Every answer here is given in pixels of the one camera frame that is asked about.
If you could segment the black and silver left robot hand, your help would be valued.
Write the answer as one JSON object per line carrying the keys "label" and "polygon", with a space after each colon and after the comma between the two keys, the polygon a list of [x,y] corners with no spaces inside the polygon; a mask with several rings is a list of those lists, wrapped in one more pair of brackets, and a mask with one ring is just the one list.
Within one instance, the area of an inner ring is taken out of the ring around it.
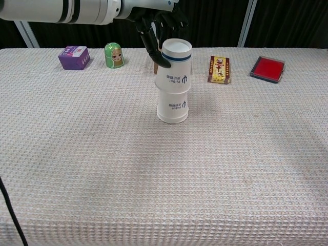
{"label": "black and silver left robot hand", "polygon": [[179,1],[121,1],[117,18],[135,24],[154,63],[163,68],[171,67],[160,50],[167,39],[182,38],[189,25]]}

